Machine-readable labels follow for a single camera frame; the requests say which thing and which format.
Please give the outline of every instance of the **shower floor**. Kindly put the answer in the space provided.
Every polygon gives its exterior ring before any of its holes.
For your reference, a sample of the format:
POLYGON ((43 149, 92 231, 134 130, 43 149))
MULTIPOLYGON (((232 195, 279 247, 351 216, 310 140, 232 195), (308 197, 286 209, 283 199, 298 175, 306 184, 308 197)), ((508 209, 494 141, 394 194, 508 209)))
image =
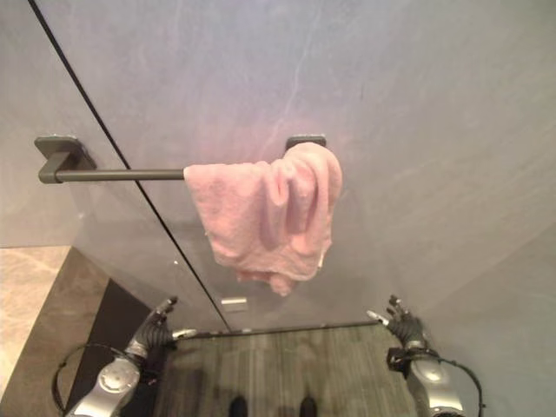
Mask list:
POLYGON ((296 417, 307 394, 320 417, 415 416, 402 375, 387 369, 394 344, 372 325, 185 341, 167 358, 155 416, 227 416, 242 395, 249 416, 296 417))

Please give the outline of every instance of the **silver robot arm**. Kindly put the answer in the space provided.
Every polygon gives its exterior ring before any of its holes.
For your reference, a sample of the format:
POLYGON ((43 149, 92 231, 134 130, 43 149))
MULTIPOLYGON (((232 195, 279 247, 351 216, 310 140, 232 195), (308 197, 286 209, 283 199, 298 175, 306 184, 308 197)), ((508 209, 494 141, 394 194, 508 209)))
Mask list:
POLYGON ((196 330, 184 328, 170 332, 166 323, 177 297, 168 298, 155 308, 137 329, 125 349, 104 367, 93 389, 66 414, 66 417, 116 417, 128 404, 141 377, 142 365, 151 348, 165 346, 196 335, 196 330))
POLYGON ((452 388, 446 366, 429 345, 420 320, 404 308, 396 296, 390 297, 387 308, 392 319, 374 311, 367 315, 396 336, 402 347, 389 349, 387 364, 402 372, 409 392, 415 399, 420 417, 466 417, 459 396, 452 388))

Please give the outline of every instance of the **towel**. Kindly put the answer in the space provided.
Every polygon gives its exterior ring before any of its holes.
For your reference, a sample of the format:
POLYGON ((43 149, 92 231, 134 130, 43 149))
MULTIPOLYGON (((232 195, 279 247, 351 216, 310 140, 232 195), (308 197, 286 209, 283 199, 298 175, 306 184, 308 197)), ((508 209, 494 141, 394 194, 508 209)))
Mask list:
POLYGON ((192 165, 183 176, 216 262, 239 281, 265 281, 285 296, 315 276, 341 191, 330 150, 300 143, 272 163, 192 165))

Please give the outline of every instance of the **marble floor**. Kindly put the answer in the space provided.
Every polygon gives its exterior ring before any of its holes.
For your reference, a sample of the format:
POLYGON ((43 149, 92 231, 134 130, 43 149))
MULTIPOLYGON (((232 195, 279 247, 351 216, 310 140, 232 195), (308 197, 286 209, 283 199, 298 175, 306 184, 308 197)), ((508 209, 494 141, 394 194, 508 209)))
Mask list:
POLYGON ((69 250, 0 249, 0 397, 69 250))

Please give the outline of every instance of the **black shoe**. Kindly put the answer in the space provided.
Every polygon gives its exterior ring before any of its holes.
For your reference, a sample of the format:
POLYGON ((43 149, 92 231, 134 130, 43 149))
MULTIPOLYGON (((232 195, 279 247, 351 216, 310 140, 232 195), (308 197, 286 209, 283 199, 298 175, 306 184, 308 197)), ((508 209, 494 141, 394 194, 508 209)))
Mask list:
POLYGON ((312 397, 305 397, 301 402, 299 417, 316 417, 316 401, 312 397))
POLYGON ((228 417, 247 417, 247 402, 238 395, 229 405, 228 417))

